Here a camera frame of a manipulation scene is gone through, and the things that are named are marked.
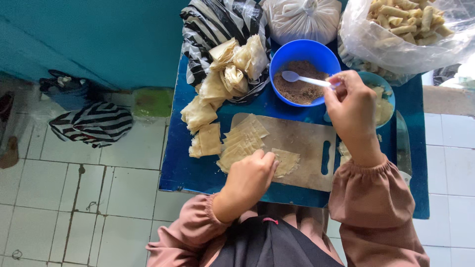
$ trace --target ground spice mixture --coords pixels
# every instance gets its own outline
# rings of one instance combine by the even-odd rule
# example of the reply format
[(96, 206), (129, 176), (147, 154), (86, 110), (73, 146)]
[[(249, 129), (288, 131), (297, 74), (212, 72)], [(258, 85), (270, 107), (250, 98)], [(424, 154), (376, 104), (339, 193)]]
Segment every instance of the ground spice mixture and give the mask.
[[(302, 77), (325, 80), (328, 74), (317, 71), (315, 67), (304, 61), (289, 62), (287, 70), (294, 71)], [(287, 82), (282, 78), (282, 72), (274, 75), (274, 86), (286, 99), (301, 105), (310, 105), (313, 100), (323, 96), (323, 87), (312, 85), (303, 81)]]

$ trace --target knife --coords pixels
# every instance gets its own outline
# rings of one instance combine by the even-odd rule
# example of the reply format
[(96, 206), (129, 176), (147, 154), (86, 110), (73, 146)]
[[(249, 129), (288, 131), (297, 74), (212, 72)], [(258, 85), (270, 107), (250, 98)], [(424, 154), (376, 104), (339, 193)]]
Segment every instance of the knife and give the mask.
[(399, 110), (396, 110), (396, 156), (402, 179), (409, 186), (412, 178), (411, 150), (408, 127)]

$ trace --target right hand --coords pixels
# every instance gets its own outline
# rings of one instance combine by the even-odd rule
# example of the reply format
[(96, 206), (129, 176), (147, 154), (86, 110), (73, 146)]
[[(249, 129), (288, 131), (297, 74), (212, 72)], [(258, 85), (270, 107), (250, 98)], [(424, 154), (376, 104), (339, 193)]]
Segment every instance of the right hand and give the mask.
[(231, 165), (226, 184), (213, 201), (213, 213), (224, 223), (232, 222), (256, 205), (270, 186), (279, 164), (272, 152), (259, 149)]
[(354, 70), (342, 71), (327, 79), (341, 83), (335, 91), (325, 87), (325, 105), (333, 126), (354, 162), (374, 167), (384, 162), (376, 136), (376, 92), (364, 85)]

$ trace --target white tile floor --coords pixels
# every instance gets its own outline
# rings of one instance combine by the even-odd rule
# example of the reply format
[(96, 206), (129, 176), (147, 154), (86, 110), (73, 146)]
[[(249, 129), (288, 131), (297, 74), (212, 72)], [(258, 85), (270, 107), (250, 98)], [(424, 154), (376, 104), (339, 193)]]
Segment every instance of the white tile floor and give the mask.
[[(157, 191), (166, 120), (136, 124), (104, 149), (62, 142), (46, 125), (28, 124), (22, 160), (0, 170), (0, 266), (144, 267), (145, 244), (192, 197)], [(432, 266), (470, 266), (475, 150), (468, 137), (475, 121), (426, 114), (426, 129), (431, 218), (414, 224)], [(338, 227), (331, 221), (328, 236), (346, 262)]]

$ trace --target green object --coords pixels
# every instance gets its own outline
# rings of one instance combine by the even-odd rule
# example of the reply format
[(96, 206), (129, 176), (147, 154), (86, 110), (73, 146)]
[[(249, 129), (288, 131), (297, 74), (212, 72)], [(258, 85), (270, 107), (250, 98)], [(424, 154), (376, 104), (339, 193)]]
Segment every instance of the green object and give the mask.
[(173, 103), (173, 89), (169, 87), (145, 87), (133, 92), (134, 117), (169, 117)]

